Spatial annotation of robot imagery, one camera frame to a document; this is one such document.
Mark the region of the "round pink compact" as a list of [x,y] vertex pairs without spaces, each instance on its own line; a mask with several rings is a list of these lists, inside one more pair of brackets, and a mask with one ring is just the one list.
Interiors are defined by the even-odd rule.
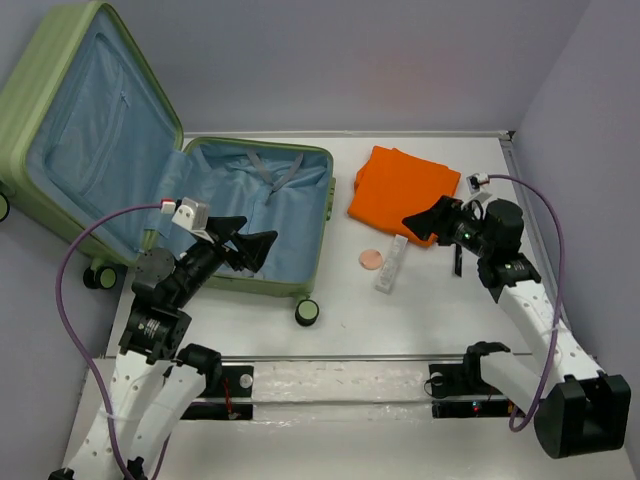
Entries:
[[359,263],[367,270],[377,270],[383,265],[384,258],[378,250],[367,249],[359,255]]

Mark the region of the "orange cloth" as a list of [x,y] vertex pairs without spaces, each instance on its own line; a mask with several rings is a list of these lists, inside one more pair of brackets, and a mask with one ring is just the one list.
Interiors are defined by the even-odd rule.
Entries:
[[454,195],[460,179],[460,172],[445,165],[375,146],[356,174],[347,214],[378,231],[404,236],[427,248],[435,238],[419,239],[402,220],[431,208],[443,195]]

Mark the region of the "green hard-shell suitcase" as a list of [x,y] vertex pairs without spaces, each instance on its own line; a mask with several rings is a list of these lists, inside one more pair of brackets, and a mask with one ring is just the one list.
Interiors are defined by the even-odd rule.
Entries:
[[67,240],[105,218],[81,244],[92,261],[83,275],[90,289],[111,288],[117,265],[154,246],[185,252],[193,238],[152,204],[189,197],[213,216],[245,217],[246,234],[278,234],[258,271],[225,266],[210,285],[291,297],[297,322],[314,324],[333,167],[315,146],[186,140],[129,30],[101,1],[52,7],[1,92],[1,208],[16,207]]

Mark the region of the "white toothpaste tube box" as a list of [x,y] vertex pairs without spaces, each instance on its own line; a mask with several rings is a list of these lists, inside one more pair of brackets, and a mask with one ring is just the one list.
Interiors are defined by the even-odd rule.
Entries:
[[406,237],[401,235],[396,235],[394,237],[390,250],[385,257],[378,277],[374,283],[374,289],[376,291],[384,294],[391,293],[407,244],[408,239]]

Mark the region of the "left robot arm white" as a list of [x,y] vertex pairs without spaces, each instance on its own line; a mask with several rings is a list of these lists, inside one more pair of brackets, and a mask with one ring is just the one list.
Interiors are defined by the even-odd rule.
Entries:
[[87,364],[102,396],[87,436],[53,479],[154,479],[168,439],[200,395],[221,383],[219,352],[181,344],[191,323],[185,305],[222,266],[257,272],[277,232],[241,233],[243,216],[174,220],[195,239],[180,256],[165,248],[141,254],[134,300],[109,379]]

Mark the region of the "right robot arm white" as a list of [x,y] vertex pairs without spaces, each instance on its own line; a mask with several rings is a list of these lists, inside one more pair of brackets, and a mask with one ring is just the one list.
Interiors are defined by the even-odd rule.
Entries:
[[441,197],[430,209],[402,221],[416,237],[436,236],[477,256],[478,276],[494,302],[519,330],[537,366],[524,365],[501,342],[468,346],[461,362],[431,368],[439,398],[495,392],[521,411],[532,409],[533,428],[554,459],[620,449],[625,440],[631,388],[609,375],[578,344],[521,251],[521,208],[488,203],[476,215],[471,203]]

